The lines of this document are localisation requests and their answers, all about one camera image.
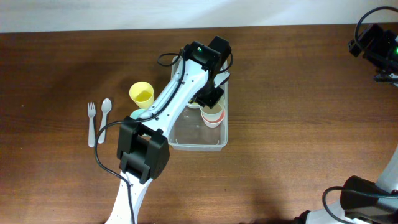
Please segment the white plastic cup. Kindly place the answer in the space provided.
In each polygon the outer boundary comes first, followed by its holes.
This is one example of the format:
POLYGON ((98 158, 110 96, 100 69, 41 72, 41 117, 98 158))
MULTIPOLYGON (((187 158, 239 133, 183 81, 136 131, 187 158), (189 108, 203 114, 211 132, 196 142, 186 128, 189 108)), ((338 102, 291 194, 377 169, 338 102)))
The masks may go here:
POLYGON ((214 107, 210 108, 209 106, 200 106, 200 111, 207 121, 215 122, 221 118, 224 107, 225 98, 222 96, 214 107))

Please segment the pink plastic cup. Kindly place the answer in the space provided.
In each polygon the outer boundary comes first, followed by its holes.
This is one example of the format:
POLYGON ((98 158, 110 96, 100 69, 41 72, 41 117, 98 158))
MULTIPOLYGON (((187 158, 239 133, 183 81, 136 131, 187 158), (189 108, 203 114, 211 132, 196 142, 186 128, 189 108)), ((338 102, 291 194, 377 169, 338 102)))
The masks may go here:
POLYGON ((206 126, 208 126, 209 128, 216 128, 224 120, 225 114, 226 114, 226 112, 225 112, 225 110, 223 110, 222 113, 221 113, 221 116, 216 121, 208 121, 203 115, 201 117, 202 117, 203 122, 204 122, 204 124, 206 126))

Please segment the yellow plastic cup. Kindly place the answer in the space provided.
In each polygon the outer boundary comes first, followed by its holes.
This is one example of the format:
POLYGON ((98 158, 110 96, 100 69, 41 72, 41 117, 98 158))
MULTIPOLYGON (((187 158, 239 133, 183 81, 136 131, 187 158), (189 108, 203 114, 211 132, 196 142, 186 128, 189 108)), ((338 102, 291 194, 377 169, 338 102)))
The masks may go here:
POLYGON ((147 82, 133 84, 129 89, 129 96, 141 109, 148 109, 154 103, 154 89, 147 82))

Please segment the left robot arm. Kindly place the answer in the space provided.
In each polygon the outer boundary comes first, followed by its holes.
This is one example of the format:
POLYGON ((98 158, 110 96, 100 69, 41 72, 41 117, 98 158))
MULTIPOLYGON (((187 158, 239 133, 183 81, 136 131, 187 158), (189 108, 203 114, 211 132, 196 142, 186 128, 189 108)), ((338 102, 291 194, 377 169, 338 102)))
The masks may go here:
POLYGON ((107 223, 136 223, 150 183, 158 178, 170 158, 168 137, 189 103, 214 108, 224 95, 221 85, 229 79, 227 61, 233 61, 229 42, 216 36, 209 45, 197 41, 174 54, 176 71, 158 98, 138 118, 119 125, 120 173, 102 166, 120 179, 113 210, 107 223))

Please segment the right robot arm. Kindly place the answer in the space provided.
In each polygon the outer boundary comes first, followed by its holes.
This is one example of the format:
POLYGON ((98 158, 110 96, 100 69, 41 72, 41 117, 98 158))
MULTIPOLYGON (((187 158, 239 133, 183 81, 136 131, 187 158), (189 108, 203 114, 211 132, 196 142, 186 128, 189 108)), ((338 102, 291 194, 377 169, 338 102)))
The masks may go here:
MULTIPOLYGON (((397 85, 397 67, 380 59, 397 62, 397 34, 371 24, 348 44, 349 52, 363 57, 380 69, 378 82, 397 85)), ((292 223, 397 223, 397 151, 376 182, 351 176, 342 186, 327 188, 322 195, 323 208, 305 211, 292 223)))

